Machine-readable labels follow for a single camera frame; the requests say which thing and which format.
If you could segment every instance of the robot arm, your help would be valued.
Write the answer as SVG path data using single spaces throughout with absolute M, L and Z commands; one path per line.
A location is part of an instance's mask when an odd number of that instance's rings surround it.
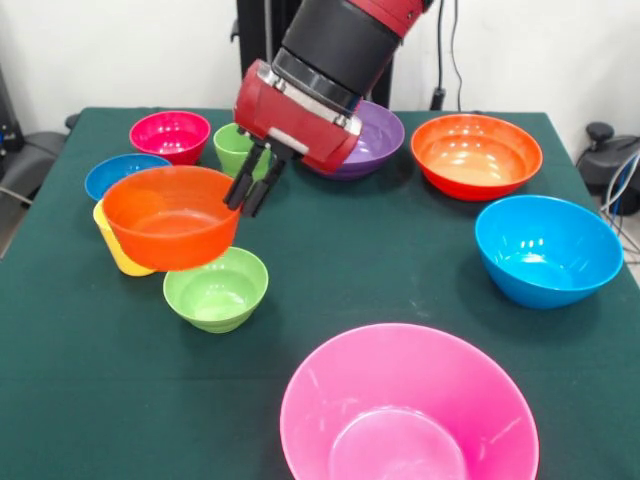
M 337 170 L 362 131 L 357 107 L 433 0 L 304 0 L 271 65 L 248 70 L 234 121 L 254 146 L 225 203 L 255 216 L 289 159 Z M 253 184 L 265 148 L 275 161 Z

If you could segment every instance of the plastic bowl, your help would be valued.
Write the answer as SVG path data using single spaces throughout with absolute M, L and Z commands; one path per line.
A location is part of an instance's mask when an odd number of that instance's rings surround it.
M 164 158 L 144 153 L 130 153 L 110 158 L 96 165 L 87 175 L 84 188 L 96 202 L 104 197 L 111 186 L 124 177 L 141 170 L 171 165 Z
M 233 179 L 204 167 L 159 167 L 109 189 L 103 210 L 136 263 L 156 271 L 205 265 L 231 246 L 239 212 L 223 203 Z
M 465 201 L 504 197 L 533 178 L 543 163 L 534 138 L 486 115 L 447 115 L 420 126 L 411 150 L 427 180 Z
M 476 242 L 489 275 L 514 302 L 557 308 L 578 302 L 622 268 L 620 240 L 596 214 L 557 198 L 520 195 L 487 207 Z
M 488 356 L 431 328 L 380 324 L 314 351 L 284 395 L 296 480 L 534 480 L 536 426 Z
M 222 165 L 222 171 L 234 177 L 238 175 L 247 154 L 253 145 L 248 137 L 238 133 L 238 125 L 230 123 L 219 129 L 213 136 L 213 145 Z M 271 152 L 265 150 L 260 156 L 258 165 L 253 171 L 253 180 L 258 181 L 265 177 L 269 170 Z
M 164 297 L 195 327 L 227 333 L 242 325 L 267 291 L 269 275 L 252 253 L 231 247 L 216 261 L 194 270 L 169 272 Z
M 403 144 L 404 125 L 390 110 L 363 100 L 356 112 L 362 121 L 362 134 L 355 149 L 332 174 L 317 171 L 332 180 L 356 180 L 380 169 Z
M 154 113 L 138 121 L 129 133 L 140 152 L 158 155 L 173 165 L 194 165 L 211 136 L 206 118 L 191 112 Z

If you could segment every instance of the green bowl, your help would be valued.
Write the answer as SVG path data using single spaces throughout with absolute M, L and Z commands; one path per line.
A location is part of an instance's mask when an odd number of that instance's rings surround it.
M 230 247 L 208 265 L 167 273 L 163 290 L 169 306 L 193 326 L 227 333 L 247 321 L 268 285 L 264 263 L 246 250 Z
M 230 123 L 218 130 L 213 136 L 213 145 L 222 165 L 222 171 L 235 178 L 242 167 L 253 142 L 238 133 L 238 125 Z M 265 150 L 253 171 L 253 180 L 262 180 L 269 170 L 271 152 Z

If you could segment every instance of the green table cover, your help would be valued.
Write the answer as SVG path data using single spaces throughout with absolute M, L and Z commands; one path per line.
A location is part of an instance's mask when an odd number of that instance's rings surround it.
M 332 336 L 390 321 L 450 332 L 509 372 L 538 424 L 540 479 L 640 478 L 640 295 L 628 269 L 561 310 L 503 297 L 475 246 L 484 205 L 446 198 L 412 161 L 410 133 L 434 114 L 400 113 L 405 146 L 365 180 L 289 166 L 235 243 L 263 259 L 270 289 L 241 329 L 215 336 L 171 312 L 162 274 L 120 274 L 91 218 L 86 174 L 133 151 L 129 128 L 154 111 L 83 111 L 0 264 L 0 478 L 291 478 L 278 431 L 291 374 Z M 199 112 L 214 129 L 231 121 Z M 546 115 L 498 116 L 545 152 L 519 193 L 594 208 Z M 202 161 L 217 167 L 212 144 Z

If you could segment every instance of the purple bowl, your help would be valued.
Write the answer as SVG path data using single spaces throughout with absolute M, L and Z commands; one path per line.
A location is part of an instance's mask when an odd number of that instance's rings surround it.
M 342 166 L 322 176 L 332 180 L 355 180 L 375 172 L 404 143 L 404 126 L 391 111 L 363 100 L 356 115 L 362 120 L 362 134 L 356 148 Z

